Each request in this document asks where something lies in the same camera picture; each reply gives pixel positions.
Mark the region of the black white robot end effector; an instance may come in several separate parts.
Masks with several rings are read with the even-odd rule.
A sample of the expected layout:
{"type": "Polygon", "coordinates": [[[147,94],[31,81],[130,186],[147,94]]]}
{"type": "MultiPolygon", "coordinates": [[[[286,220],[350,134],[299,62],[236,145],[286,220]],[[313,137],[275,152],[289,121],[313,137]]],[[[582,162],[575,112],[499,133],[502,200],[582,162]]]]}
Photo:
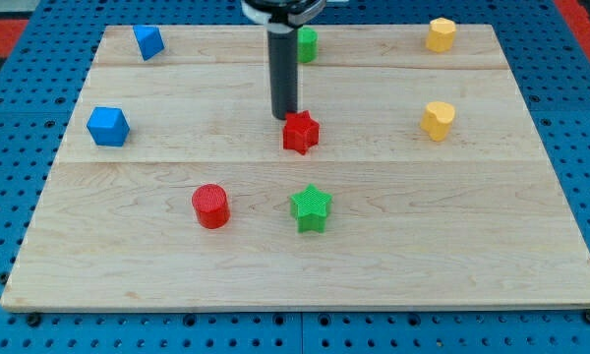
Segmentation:
{"type": "Polygon", "coordinates": [[[325,0],[242,0],[243,14],[252,22],[298,28],[319,15],[325,0]]]}

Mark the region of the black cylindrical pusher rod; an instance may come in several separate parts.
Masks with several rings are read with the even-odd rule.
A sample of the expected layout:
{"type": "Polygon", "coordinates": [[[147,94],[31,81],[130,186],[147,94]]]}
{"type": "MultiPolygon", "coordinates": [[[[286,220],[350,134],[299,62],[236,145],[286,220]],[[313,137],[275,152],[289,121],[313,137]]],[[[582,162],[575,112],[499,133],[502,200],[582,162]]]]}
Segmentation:
{"type": "Polygon", "coordinates": [[[298,31],[283,24],[266,27],[271,111],[284,120],[298,107],[298,31]]]}

